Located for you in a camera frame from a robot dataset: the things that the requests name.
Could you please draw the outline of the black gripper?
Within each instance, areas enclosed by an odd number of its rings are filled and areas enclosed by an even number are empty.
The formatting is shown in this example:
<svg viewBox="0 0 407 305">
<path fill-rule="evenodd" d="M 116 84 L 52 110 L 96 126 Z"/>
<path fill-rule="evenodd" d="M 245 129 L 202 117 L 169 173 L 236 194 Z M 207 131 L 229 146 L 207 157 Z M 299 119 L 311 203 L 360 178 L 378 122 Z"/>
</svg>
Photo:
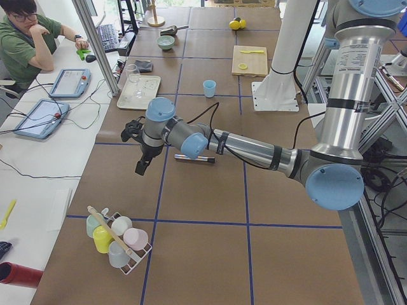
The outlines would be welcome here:
<svg viewBox="0 0 407 305">
<path fill-rule="evenodd" d="M 163 146 L 141 144 L 142 157 L 136 164 L 135 173 L 138 175 L 144 175 L 152 159 L 159 156 L 162 153 L 162 150 Z"/>
</svg>

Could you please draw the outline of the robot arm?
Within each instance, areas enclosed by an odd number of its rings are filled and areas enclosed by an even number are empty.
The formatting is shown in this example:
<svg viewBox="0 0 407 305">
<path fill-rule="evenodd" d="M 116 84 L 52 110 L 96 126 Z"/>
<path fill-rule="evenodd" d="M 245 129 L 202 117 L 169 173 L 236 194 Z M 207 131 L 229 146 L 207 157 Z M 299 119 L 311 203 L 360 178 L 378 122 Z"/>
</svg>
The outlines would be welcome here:
<svg viewBox="0 0 407 305">
<path fill-rule="evenodd" d="M 229 153 L 254 166 L 280 171 L 305 186 L 316 204 L 344 210 L 363 196 L 359 141 L 383 45 L 395 34 L 405 1 L 333 1 L 328 35 L 339 52 L 329 92 L 321 138 L 309 150 L 286 149 L 204 124 L 191 125 L 175 114 L 167 98 L 154 98 L 145 117 L 129 122 L 122 140 L 134 139 L 142 157 L 135 171 L 143 175 L 165 144 L 191 159 L 204 149 Z"/>
</svg>

